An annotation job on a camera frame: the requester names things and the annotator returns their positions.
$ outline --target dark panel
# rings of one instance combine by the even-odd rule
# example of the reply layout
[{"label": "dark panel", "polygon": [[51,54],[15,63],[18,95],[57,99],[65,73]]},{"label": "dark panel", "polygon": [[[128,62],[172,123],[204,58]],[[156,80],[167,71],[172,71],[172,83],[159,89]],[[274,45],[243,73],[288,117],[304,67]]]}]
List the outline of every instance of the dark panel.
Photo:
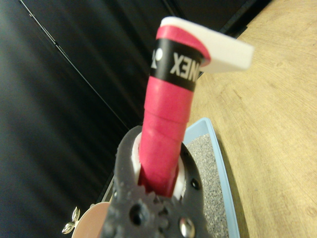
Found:
[{"label": "dark panel", "polygon": [[166,0],[190,21],[219,31],[246,0]]},{"label": "dark panel", "polygon": [[126,132],[18,1],[1,1],[0,237],[70,237]]},{"label": "dark panel", "polygon": [[159,0],[25,0],[102,98],[132,128],[143,120]]}]

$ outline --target beige round object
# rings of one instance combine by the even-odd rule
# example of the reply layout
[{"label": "beige round object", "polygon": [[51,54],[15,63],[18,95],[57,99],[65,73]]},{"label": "beige round object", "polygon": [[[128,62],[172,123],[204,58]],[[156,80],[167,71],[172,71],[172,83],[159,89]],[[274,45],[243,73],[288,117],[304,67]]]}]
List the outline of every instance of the beige round object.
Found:
[{"label": "beige round object", "polygon": [[89,208],[76,225],[72,238],[99,238],[109,205],[101,202]]}]

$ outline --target metal bolt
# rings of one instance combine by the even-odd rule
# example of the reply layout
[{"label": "metal bolt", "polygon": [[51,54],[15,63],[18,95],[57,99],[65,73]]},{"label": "metal bolt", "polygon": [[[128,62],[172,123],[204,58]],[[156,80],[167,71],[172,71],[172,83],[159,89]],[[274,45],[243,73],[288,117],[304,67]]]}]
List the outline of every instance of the metal bolt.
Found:
[{"label": "metal bolt", "polygon": [[192,220],[189,218],[181,218],[179,220],[179,229],[184,238],[194,238],[195,237],[195,226]]}]

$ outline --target black plastic clamp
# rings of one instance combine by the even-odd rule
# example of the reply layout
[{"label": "black plastic clamp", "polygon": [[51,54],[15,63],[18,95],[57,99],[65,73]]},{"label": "black plastic clamp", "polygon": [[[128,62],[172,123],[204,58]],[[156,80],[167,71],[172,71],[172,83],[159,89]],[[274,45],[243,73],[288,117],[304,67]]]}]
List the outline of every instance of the black plastic clamp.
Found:
[{"label": "black plastic clamp", "polygon": [[118,147],[114,168],[113,198],[100,238],[211,238],[203,213],[202,182],[196,164],[182,144],[186,191],[177,200],[145,193],[135,184],[131,161],[141,126],[131,129]]}]

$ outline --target white plastic piece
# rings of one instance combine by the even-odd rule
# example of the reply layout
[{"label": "white plastic piece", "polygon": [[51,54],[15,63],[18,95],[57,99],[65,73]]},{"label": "white plastic piece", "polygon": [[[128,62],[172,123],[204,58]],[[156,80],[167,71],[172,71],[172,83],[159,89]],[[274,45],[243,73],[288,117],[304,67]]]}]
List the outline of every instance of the white plastic piece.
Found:
[{"label": "white plastic piece", "polygon": [[182,195],[182,191],[185,185],[185,169],[182,159],[178,158],[178,176],[176,179],[173,196],[176,197],[178,200]]},{"label": "white plastic piece", "polygon": [[140,170],[141,170],[141,163],[139,158],[139,145],[141,142],[141,135],[142,133],[138,134],[138,136],[135,138],[133,146],[132,146],[132,155],[131,155],[133,171],[134,171],[134,182],[136,184],[138,184]]},{"label": "white plastic piece", "polygon": [[251,65],[254,47],[249,44],[178,17],[164,18],[160,26],[165,25],[181,28],[203,43],[211,57],[211,62],[200,68],[203,72],[240,71]]},{"label": "white plastic piece", "polygon": [[[139,145],[141,142],[141,135],[142,133],[138,134],[138,136],[135,138],[133,146],[132,146],[132,154],[131,154],[131,160],[132,160],[132,166],[134,171],[134,182],[138,184],[139,176],[140,176],[140,170],[141,170],[141,163],[139,158]],[[178,200],[181,197],[183,188],[185,185],[185,169],[182,159],[178,158],[178,175],[173,191],[173,196],[175,196]]]}]

